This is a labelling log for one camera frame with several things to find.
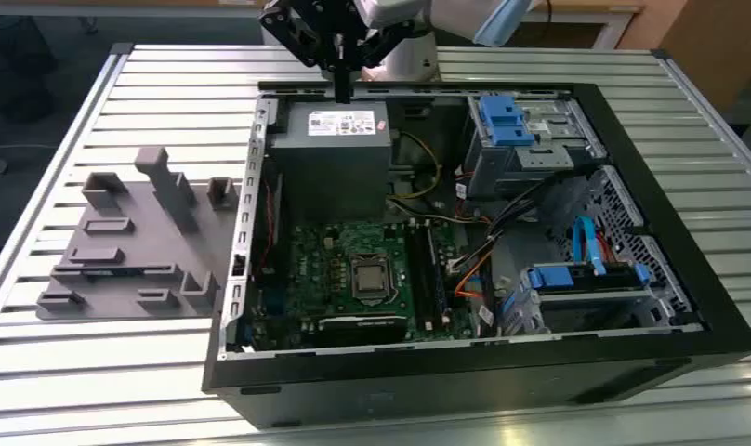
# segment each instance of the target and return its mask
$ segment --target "sticker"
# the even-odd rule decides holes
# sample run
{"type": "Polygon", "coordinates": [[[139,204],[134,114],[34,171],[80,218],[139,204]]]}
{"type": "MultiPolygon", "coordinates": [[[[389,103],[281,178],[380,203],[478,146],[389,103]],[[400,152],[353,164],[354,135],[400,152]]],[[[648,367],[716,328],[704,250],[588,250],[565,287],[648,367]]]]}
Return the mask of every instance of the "sticker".
{"type": "Polygon", "coordinates": [[[536,132],[549,132],[549,126],[546,125],[546,123],[544,121],[534,121],[534,122],[528,122],[526,123],[526,130],[529,130],[530,132],[536,133],[536,132]]]}
{"type": "Polygon", "coordinates": [[[465,200],[465,184],[454,183],[454,196],[465,200]]]}
{"type": "Polygon", "coordinates": [[[490,324],[494,323],[494,315],[484,305],[480,305],[477,315],[480,316],[480,319],[482,319],[482,322],[485,322],[485,325],[490,327],[490,324]]]}
{"type": "Polygon", "coordinates": [[[307,134],[310,137],[374,135],[376,112],[371,110],[314,111],[309,114],[307,134]]]}

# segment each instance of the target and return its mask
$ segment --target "yellow wire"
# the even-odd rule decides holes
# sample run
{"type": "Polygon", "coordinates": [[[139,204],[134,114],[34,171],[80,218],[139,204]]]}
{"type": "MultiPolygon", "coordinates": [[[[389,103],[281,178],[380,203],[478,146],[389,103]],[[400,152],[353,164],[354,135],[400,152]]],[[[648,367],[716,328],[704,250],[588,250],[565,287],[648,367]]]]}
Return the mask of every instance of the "yellow wire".
{"type": "Polygon", "coordinates": [[[433,182],[425,189],[413,193],[401,193],[401,194],[389,195],[389,198],[400,198],[405,200],[409,198],[421,197],[428,192],[430,192],[436,188],[436,186],[438,186],[438,181],[441,180],[441,165],[438,164],[438,160],[436,159],[436,155],[433,154],[433,151],[429,149],[428,144],[425,144],[425,142],[409,132],[400,132],[400,134],[405,135],[422,148],[422,150],[429,156],[429,159],[433,160],[433,165],[436,166],[436,175],[433,176],[433,182]]]}

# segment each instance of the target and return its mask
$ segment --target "power supply label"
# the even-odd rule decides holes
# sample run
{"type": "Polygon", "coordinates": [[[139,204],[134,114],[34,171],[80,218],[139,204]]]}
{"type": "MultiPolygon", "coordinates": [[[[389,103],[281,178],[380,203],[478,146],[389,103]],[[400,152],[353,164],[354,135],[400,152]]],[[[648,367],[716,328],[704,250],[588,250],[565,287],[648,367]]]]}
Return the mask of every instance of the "power supply label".
{"type": "Polygon", "coordinates": [[[371,110],[314,111],[309,114],[310,137],[335,135],[374,135],[376,112],[371,110]]]}

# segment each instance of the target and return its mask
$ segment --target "green motherboard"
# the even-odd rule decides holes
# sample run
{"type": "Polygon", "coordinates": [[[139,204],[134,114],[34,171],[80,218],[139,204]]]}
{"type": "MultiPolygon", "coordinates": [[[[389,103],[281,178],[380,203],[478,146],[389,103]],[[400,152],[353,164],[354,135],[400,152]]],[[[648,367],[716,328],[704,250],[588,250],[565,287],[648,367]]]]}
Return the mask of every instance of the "green motherboard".
{"type": "MultiPolygon", "coordinates": [[[[254,337],[259,333],[261,348],[314,347],[305,344],[315,329],[313,321],[346,315],[406,318],[405,342],[472,336],[468,308],[445,310],[444,327],[428,330],[417,326],[410,286],[416,266],[406,252],[406,227],[408,223],[347,222],[291,228],[287,287],[263,290],[266,304],[283,299],[285,305],[275,311],[278,317],[259,322],[254,337]]],[[[433,223],[428,232],[444,264],[456,253],[453,229],[446,223],[433,223]]]]}

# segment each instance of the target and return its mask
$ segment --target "motherboard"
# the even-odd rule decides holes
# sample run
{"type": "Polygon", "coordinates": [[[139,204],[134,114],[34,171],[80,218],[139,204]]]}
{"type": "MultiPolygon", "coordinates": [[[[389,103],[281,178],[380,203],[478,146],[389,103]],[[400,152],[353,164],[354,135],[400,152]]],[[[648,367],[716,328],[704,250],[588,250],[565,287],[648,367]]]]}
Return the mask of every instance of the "motherboard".
{"type": "Polygon", "coordinates": [[[289,238],[287,285],[262,289],[263,314],[253,324],[259,348],[313,348],[323,344],[322,331],[343,343],[346,329],[371,344],[472,336],[468,309],[449,305],[442,271],[430,266],[456,255],[448,223],[302,225],[289,238]],[[414,252],[417,240],[432,252],[414,252]],[[433,325],[424,320],[436,310],[433,325]]]}

